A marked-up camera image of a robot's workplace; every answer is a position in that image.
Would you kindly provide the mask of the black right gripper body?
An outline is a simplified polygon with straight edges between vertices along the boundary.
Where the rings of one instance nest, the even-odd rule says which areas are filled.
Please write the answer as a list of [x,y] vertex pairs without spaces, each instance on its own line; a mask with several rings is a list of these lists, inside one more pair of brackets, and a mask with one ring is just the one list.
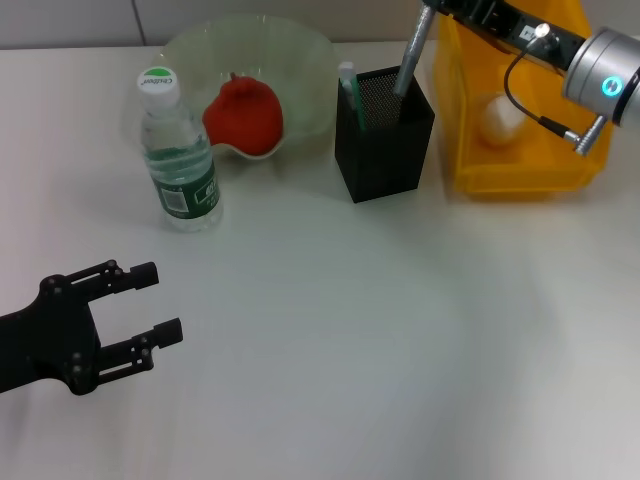
[[[535,29],[546,23],[550,33],[546,40],[537,40],[533,46]],[[505,0],[495,0],[492,26],[496,39],[492,44],[504,53],[514,55],[527,50],[525,58],[537,65],[564,76],[586,39],[547,20],[528,14]]]

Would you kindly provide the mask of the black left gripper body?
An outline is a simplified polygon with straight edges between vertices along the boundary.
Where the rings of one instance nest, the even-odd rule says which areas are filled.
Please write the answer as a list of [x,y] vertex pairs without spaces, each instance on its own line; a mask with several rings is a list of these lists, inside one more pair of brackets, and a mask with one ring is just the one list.
[[67,277],[47,277],[31,304],[0,316],[0,393],[47,379],[78,396],[91,393],[99,349],[87,300]]

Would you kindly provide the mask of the grey pen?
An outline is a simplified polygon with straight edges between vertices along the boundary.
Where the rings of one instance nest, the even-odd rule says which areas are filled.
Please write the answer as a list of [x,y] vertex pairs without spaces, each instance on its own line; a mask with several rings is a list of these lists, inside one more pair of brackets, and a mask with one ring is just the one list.
[[407,43],[402,63],[394,85],[394,94],[404,98],[411,85],[416,66],[420,60],[428,33],[436,17],[437,9],[429,3],[424,3],[420,9],[416,28]]

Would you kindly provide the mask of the white paper ball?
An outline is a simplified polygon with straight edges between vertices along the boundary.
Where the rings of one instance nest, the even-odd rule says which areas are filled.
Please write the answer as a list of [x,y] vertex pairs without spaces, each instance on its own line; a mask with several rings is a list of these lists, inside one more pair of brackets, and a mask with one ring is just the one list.
[[494,95],[481,109],[479,132],[490,146],[503,147],[519,137],[526,120],[506,95]]

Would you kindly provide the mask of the clear green-label water bottle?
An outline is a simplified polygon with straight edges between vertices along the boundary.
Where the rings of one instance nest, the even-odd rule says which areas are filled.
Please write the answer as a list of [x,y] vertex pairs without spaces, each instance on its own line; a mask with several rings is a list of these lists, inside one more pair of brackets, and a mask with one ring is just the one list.
[[182,231],[215,224],[222,214],[213,152],[202,120],[184,101],[176,73],[152,66],[139,74],[140,144],[170,223]]

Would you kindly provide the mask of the green utility knife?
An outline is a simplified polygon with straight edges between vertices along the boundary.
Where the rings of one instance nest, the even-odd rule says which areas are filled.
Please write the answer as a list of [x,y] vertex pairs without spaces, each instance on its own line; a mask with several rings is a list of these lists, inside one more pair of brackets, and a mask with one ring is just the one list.
[[338,73],[349,105],[355,113],[359,129],[364,132],[366,130],[364,108],[354,63],[350,61],[341,62],[338,66]]

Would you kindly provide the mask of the red-orange fruit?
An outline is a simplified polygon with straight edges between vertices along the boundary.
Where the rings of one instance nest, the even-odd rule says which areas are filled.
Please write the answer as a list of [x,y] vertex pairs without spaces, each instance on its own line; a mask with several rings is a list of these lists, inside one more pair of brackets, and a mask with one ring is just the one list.
[[249,156],[271,152],[284,135],[284,114],[274,90],[249,76],[232,73],[202,122],[212,145],[227,145]]

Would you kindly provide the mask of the black mesh pen holder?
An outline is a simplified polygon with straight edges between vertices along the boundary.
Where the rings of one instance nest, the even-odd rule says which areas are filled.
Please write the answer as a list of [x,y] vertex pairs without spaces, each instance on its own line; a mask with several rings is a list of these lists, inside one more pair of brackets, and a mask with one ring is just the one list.
[[399,69],[357,74],[364,132],[338,85],[334,156],[355,203],[414,190],[420,181],[435,113],[415,79],[404,98],[394,94]]

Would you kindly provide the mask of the translucent green fruit plate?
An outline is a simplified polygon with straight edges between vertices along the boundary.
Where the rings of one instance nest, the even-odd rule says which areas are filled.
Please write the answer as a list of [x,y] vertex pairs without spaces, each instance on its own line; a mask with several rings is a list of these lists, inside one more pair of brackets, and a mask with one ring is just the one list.
[[230,14],[193,26],[171,39],[152,64],[172,69],[183,98],[196,115],[204,113],[232,74],[268,85],[283,111],[283,135],[267,153],[253,156],[228,144],[217,155],[249,161],[281,149],[305,145],[335,126],[338,59],[321,33],[291,19],[262,14]]

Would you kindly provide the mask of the yellow plastic bin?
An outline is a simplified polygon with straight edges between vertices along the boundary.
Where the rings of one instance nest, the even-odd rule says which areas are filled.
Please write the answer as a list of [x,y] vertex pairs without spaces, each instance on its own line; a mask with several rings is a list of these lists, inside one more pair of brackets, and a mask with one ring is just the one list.
[[[512,5],[583,37],[591,34],[580,0],[507,0]],[[609,123],[589,155],[526,119],[513,142],[487,143],[481,113],[503,94],[504,73],[514,55],[504,54],[451,17],[440,17],[432,68],[432,97],[442,140],[445,178],[472,196],[532,198],[584,188],[607,163],[614,127]],[[510,75],[512,94],[529,110],[582,132],[594,115],[561,96],[562,79],[544,67],[519,62]]]

